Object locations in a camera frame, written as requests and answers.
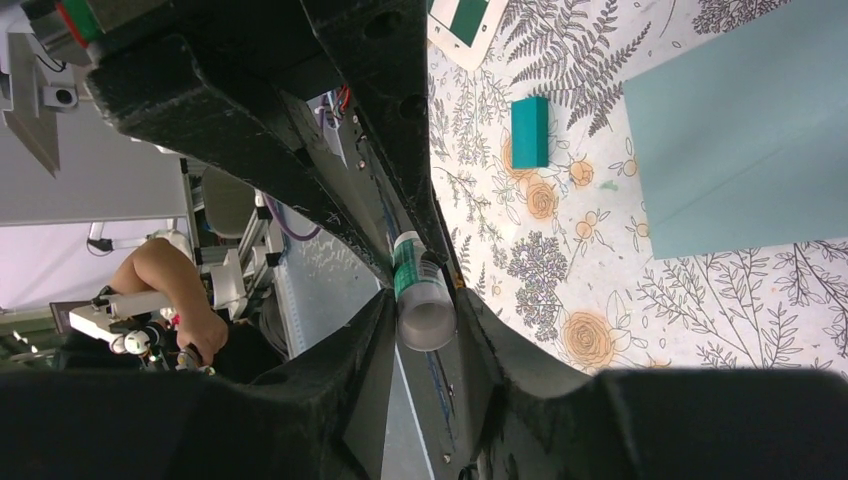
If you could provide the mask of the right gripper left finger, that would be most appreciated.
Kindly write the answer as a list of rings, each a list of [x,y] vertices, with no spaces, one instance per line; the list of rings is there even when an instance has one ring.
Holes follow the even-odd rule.
[[[21,370],[1,377],[5,479],[376,479],[396,302],[239,385],[183,372]]]

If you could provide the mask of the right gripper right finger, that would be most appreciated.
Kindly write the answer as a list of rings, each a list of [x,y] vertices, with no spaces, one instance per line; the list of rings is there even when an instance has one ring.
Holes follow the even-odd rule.
[[[843,479],[847,383],[821,370],[588,375],[457,293],[491,386],[483,479]]]

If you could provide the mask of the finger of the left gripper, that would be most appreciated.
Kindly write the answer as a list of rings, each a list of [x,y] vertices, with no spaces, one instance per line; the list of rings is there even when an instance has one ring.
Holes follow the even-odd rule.
[[[430,171],[424,1],[306,1],[319,44],[351,88],[394,207],[438,263],[450,259]]]
[[[385,237],[306,103],[179,34],[113,53],[86,78],[119,133],[205,162],[261,190],[349,247],[383,283]]]

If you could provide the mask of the green white glue stick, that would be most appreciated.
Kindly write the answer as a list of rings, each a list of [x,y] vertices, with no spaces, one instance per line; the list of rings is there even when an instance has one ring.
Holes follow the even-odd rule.
[[[415,231],[396,239],[392,261],[401,340],[419,352],[444,347],[455,334],[457,320],[442,263]]]

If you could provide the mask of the operator forearm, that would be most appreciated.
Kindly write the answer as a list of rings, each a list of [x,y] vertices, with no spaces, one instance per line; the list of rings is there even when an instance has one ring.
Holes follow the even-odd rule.
[[[204,366],[213,363],[228,340],[228,326],[211,308],[195,265],[166,239],[150,239],[131,252],[108,286],[122,295],[163,294],[180,317],[178,346],[194,346]]]

